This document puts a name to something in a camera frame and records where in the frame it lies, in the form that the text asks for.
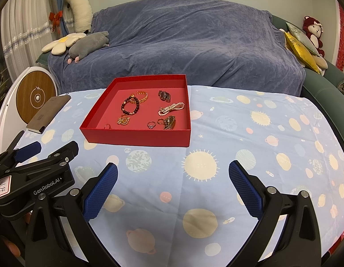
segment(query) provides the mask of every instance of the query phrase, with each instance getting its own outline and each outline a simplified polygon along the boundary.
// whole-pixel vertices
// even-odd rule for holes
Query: brown notebook
[[[30,120],[30,122],[26,126],[27,129],[29,131],[42,134],[46,127],[53,120],[53,118],[66,105],[66,103],[69,100],[70,95],[51,97]]]

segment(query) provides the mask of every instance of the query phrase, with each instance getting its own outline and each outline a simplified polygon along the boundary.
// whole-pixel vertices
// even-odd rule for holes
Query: open red box
[[[162,101],[158,92],[166,91],[171,95],[171,102]],[[123,114],[121,105],[132,93],[141,100],[145,91],[148,99],[140,103],[139,111],[130,117],[128,125],[119,125],[118,118]],[[159,116],[160,107],[183,102],[184,109],[171,111]],[[136,104],[127,103],[125,110],[134,111]],[[175,116],[175,127],[164,130],[159,125],[159,118]],[[154,121],[156,126],[148,128]],[[90,143],[119,144],[127,146],[151,147],[188,147],[190,143],[190,112],[187,80],[182,74],[146,75],[115,78],[98,101],[92,107],[80,126],[80,130]]]

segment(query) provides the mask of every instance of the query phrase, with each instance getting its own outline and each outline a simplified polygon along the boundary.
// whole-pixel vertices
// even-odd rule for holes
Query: plush toy
[[[42,48],[42,52],[48,52],[52,50],[53,55],[61,55],[66,52],[67,47],[71,47],[74,43],[76,43],[80,38],[85,37],[86,34],[84,33],[71,33],[61,39],[52,41],[51,43],[47,44]]]
[[[304,19],[303,30],[310,41],[314,44],[319,54],[324,57],[324,50],[319,49],[323,47],[323,43],[320,40],[320,36],[324,32],[322,24],[318,20],[309,16],[305,16]]]
[[[68,64],[71,64],[74,59],[75,63],[82,60],[89,53],[92,53],[100,48],[109,46],[108,31],[92,33],[79,41],[77,41],[68,51]]]
[[[77,33],[91,30],[93,11],[88,0],[66,0],[74,15],[74,29]]]

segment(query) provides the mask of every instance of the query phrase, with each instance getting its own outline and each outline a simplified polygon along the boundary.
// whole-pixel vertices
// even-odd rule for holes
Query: white label with red border
[[[11,176],[0,179],[0,197],[10,193]]]

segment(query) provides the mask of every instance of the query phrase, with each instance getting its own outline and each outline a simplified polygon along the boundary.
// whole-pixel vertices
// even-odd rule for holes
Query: blue textured pad
[[[41,144],[39,142],[33,142],[28,146],[20,148],[14,155],[16,162],[23,163],[27,159],[39,154],[41,152]]]
[[[229,165],[229,177],[250,215],[261,219],[263,215],[262,198],[235,161]]]
[[[98,215],[101,207],[107,199],[107,196],[109,196],[117,181],[117,174],[117,166],[112,163],[99,182],[95,185],[94,189],[84,200],[83,216],[87,222]]]

